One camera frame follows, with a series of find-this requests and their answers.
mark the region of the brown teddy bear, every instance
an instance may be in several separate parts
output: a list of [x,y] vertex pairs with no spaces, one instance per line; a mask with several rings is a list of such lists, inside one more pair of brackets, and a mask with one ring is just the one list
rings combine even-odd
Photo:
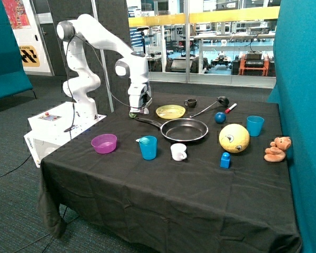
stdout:
[[264,159],[268,162],[281,162],[285,158],[286,150],[291,146],[290,137],[277,137],[270,146],[272,147],[265,149]]

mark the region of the ball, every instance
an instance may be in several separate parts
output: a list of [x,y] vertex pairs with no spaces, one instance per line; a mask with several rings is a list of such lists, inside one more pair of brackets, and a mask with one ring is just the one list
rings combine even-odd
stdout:
[[222,124],[222,123],[225,122],[225,120],[226,120],[226,114],[224,114],[223,112],[218,112],[218,113],[214,116],[214,119],[215,119],[216,123]]
[[134,119],[135,117],[137,117],[137,114],[136,114],[136,113],[129,112],[129,117],[130,117],[131,119]]
[[225,126],[219,134],[219,142],[222,148],[231,153],[239,153],[245,150],[249,144],[249,133],[239,124]]

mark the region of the glass wall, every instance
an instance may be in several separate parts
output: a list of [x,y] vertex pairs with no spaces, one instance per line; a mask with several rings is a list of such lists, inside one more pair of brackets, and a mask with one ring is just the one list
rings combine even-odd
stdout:
[[273,87],[281,0],[127,0],[153,81]]

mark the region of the door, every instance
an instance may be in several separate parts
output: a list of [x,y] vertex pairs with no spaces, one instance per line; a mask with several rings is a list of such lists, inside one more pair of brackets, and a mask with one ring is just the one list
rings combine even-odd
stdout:
[[54,75],[34,6],[29,0],[2,0],[26,74]]

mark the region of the purple bowl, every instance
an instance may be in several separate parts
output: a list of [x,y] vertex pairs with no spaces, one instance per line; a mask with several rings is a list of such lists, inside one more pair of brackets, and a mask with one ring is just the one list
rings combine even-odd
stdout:
[[98,154],[108,154],[115,150],[117,144],[117,136],[106,133],[96,136],[91,141],[91,145],[94,147]]

